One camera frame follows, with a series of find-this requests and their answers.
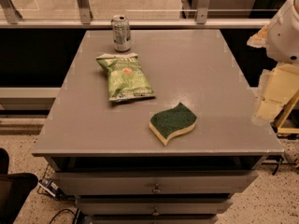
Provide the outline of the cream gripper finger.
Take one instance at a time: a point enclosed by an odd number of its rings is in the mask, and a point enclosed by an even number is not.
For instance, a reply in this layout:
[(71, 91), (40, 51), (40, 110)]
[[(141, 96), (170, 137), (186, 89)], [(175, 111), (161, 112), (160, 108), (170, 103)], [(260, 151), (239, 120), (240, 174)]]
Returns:
[(282, 110), (283, 105), (271, 100), (258, 100), (255, 104), (254, 118), (273, 120)]
[(268, 25), (262, 27), (256, 34), (247, 41), (247, 45), (253, 48), (265, 48), (267, 41)]

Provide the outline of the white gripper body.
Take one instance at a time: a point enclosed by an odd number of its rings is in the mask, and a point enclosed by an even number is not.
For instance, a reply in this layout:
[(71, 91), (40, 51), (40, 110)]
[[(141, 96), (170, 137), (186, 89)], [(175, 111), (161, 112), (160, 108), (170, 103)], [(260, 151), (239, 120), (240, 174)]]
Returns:
[(263, 70), (266, 83), (261, 105), (264, 109), (281, 109), (299, 90), (299, 66), (278, 63), (271, 71)]

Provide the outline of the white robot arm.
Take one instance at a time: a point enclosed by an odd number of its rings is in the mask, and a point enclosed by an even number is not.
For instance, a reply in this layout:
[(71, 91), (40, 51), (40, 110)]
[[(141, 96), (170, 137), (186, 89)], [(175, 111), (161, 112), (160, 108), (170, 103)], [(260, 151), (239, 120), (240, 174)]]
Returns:
[(272, 121), (299, 91), (299, 0), (287, 0), (247, 45), (265, 48), (266, 55), (277, 62), (260, 75), (252, 121), (262, 124)]

